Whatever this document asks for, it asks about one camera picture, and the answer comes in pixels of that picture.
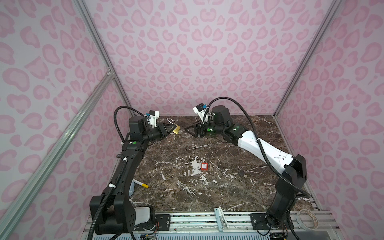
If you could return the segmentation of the brass padlock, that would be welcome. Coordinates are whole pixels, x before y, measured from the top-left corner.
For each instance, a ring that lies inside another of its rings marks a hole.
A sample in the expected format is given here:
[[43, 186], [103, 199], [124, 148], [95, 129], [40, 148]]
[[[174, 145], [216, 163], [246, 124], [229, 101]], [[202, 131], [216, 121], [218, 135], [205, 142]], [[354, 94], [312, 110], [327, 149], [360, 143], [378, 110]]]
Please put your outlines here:
[[175, 123], [175, 121], [171, 118], [167, 118], [167, 121], [173, 125], [172, 132], [177, 135], [180, 132], [181, 127]]

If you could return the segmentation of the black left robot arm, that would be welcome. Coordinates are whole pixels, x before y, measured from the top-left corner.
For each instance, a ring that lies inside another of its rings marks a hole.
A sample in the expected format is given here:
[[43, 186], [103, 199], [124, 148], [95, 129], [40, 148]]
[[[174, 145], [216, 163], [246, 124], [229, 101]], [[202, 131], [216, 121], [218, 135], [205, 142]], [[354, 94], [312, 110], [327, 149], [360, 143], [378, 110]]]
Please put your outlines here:
[[117, 155], [119, 164], [112, 180], [103, 192], [90, 201], [92, 224], [88, 239], [97, 235], [133, 234], [136, 228], [153, 231], [156, 228], [156, 214], [153, 207], [134, 207], [129, 191], [135, 172], [144, 158], [150, 142], [166, 138], [176, 129], [176, 125], [160, 123], [149, 126], [142, 116], [129, 121], [130, 133], [126, 136], [122, 151]]

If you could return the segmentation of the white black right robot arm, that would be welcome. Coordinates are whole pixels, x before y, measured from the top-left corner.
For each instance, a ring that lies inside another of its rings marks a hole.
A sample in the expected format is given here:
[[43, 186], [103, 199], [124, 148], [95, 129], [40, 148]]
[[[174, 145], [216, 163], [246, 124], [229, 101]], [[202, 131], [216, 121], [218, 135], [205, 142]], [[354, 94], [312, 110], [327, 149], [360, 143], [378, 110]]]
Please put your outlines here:
[[262, 223], [272, 229], [288, 223], [288, 215], [297, 200], [310, 197], [303, 190], [308, 179], [305, 158], [285, 153], [256, 136], [244, 125], [235, 123], [225, 106], [216, 106], [210, 110], [206, 105], [200, 104], [193, 110], [200, 119], [185, 128], [187, 133], [195, 138], [221, 135], [226, 142], [265, 162], [277, 175], [276, 194]]

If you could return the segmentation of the red safety padlock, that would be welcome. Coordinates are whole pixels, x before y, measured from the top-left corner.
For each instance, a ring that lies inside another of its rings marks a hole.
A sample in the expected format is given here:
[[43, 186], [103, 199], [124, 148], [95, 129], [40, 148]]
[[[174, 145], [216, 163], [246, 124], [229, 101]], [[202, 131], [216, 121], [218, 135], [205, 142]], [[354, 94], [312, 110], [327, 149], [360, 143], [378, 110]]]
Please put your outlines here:
[[202, 158], [201, 162], [201, 171], [207, 171], [209, 169], [209, 164], [207, 158]]

